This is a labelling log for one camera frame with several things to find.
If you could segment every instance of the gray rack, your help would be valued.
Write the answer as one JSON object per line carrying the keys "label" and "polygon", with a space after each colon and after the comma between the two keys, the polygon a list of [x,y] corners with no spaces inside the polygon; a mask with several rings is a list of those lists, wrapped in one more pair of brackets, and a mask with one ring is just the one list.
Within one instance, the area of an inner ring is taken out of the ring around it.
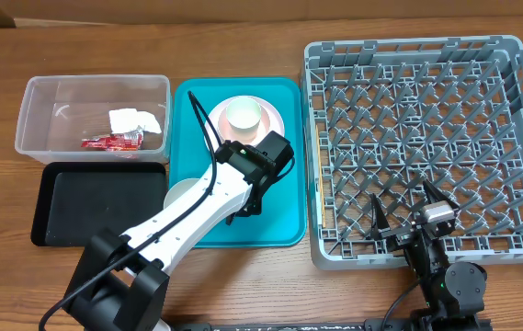
{"label": "gray rack", "polygon": [[369,194],[392,227],[408,224],[426,203],[425,178],[462,207],[443,239],[452,262],[523,263],[519,39],[313,42],[303,68],[318,268],[404,266],[402,252],[367,239]]}

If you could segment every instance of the transparent container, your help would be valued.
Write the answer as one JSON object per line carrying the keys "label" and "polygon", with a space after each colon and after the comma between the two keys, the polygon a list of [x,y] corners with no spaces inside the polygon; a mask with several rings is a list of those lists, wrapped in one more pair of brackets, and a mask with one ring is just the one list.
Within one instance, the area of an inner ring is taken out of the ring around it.
{"label": "transparent container", "polygon": [[[162,133],[145,132],[138,151],[110,152],[81,147],[83,139],[110,134],[108,112],[136,108],[152,113]],[[57,161],[166,162],[172,117],[169,80],[164,75],[102,74],[39,76],[28,81],[15,148],[44,164]]]}

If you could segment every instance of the wooden tabletop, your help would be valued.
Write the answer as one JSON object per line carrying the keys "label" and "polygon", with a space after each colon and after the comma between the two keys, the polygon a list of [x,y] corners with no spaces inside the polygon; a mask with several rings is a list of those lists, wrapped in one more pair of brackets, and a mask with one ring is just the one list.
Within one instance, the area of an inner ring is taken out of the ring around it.
{"label": "wooden tabletop", "polygon": [[[317,40],[513,34],[523,17],[378,19],[278,24],[111,26],[0,30],[0,330],[31,330],[63,296],[80,248],[29,239],[43,165],[17,154],[14,137],[35,75],[165,74],[172,90],[193,77],[287,76]],[[486,310],[496,330],[523,330],[523,265],[488,267]],[[321,271],[308,235],[294,247],[190,252],[172,275],[164,318],[215,324],[353,322],[382,317],[413,281],[406,268]],[[411,294],[397,315],[424,304]],[[63,313],[50,330],[79,330]]]}

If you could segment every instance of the white plate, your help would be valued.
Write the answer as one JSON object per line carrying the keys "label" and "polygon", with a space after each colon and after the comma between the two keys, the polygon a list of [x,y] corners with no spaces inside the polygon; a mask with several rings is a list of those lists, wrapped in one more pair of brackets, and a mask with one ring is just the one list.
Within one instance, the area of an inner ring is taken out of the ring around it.
{"label": "white plate", "polygon": [[[243,144],[249,144],[252,146],[257,146],[263,138],[267,136],[267,134],[270,131],[275,131],[276,133],[279,133],[281,136],[285,136],[286,129],[283,124],[283,119],[281,118],[281,115],[279,115],[278,110],[273,107],[270,103],[265,101],[264,99],[260,97],[252,97],[252,96],[237,96],[237,97],[251,97],[253,100],[255,100],[257,103],[259,103],[259,106],[264,110],[264,113],[267,115],[262,115],[261,122],[259,123],[259,128],[257,129],[257,135],[255,139],[252,141],[240,141],[237,139],[231,139],[232,135],[230,134],[231,128],[230,124],[228,123],[228,120],[226,119],[226,107],[228,104],[236,97],[229,97],[223,102],[219,103],[214,107],[212,112],[208,115],[210,118],[211,123],[216,123],[214,126],[214,129],[218,132],[218,134],[221,136],[221,142],[224,143],[225,139],[229,140],[237,140],[240,143]],[[264,120],[263,118],[267,116],[268,118],[268,127],[267,127],[267,120]],[[210,128],[210,124],[206,123],[206,132],[210,136],[210,139],[212,141],[212,147],[214,147],[214,150],[218,149],[218,143],[216,142],[216,139],[214,138],[214,133],[212,132],[212,129]]]}

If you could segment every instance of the black tray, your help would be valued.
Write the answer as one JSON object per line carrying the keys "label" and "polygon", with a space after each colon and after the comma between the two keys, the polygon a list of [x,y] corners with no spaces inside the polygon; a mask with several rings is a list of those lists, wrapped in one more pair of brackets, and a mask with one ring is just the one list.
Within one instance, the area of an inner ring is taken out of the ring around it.
{"label": "black tray", "polygon": [[40,246],[84,246],[108,227],[121,234],[163,209],[158,163],[55,162],[42,172],[30,239]]}

